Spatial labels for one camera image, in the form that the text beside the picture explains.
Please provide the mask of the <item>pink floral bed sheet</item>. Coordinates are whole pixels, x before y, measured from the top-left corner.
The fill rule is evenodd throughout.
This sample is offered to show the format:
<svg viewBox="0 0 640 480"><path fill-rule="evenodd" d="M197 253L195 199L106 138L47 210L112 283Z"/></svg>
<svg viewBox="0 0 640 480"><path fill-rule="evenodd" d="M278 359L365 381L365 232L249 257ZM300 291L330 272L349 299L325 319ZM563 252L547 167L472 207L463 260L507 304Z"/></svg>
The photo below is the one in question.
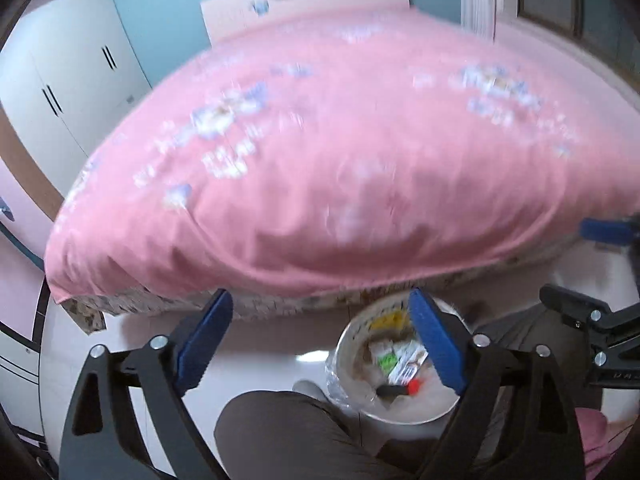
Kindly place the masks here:
<svg viewBox="0 0 640 480"><path fill-rule="evenodd" d="M517 50L415 11L268 27L167 77L89 157L57 302L280 298L492 266L639 210L639 129Z"/></svg>

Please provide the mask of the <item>white wardrobe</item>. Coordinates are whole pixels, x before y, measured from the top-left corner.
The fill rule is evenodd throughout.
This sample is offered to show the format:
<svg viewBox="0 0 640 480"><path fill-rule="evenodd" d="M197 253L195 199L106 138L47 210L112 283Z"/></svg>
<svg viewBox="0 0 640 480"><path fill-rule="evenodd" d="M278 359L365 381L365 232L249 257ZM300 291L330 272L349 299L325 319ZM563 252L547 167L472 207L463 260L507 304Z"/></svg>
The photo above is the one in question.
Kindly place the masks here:
<svg viewBox="0 0 640 480"><path fill-rule="evenodd" d="M114 0L52 0L1 49L1 105L61 194L150 89Z"/></svg>

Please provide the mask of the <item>white round trash bin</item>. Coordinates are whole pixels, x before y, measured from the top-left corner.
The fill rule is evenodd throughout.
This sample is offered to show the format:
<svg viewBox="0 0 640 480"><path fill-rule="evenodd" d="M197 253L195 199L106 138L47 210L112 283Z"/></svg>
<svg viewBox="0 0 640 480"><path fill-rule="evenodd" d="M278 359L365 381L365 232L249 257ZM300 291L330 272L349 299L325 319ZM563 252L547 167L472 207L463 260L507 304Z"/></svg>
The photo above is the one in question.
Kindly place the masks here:
<svg viewBox="0 0 640 480"><path fill-rule="evenodd" d="M329 399L392 426L419 426L451 412L459 397L440 381L409 316L409 295L358 313L326 360Z"/></svg>

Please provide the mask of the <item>white blue milk carton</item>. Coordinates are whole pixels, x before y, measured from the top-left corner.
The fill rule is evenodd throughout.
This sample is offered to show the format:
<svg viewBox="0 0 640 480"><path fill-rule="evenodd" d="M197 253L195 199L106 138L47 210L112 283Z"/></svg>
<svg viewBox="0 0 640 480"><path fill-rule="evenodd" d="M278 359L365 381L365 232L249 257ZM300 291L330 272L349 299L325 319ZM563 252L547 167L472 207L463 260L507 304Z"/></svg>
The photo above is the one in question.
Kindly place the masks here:
<svg viewBox="0 0 640 480"><path fill-rule="evenodd" d="M396 364L387 375L392 386L406 386L416 377L428 357L428 352L419 341L398 341L393 344Z"/></svg>

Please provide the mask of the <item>person's grey trouser leg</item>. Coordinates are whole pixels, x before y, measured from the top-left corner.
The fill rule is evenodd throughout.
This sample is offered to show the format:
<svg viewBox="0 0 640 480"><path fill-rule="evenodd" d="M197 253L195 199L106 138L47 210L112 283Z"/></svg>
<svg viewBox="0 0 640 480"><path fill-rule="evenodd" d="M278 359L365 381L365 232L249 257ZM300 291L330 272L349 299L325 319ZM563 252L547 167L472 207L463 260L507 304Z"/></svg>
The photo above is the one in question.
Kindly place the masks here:
<svg viewBox="0 0 640 480"><path fill-rule="evenodd" d="M324 403L296 392L252 391L218 417L215 441L232 479L415 479L431 442L389 440L375 456Z"/></svg>

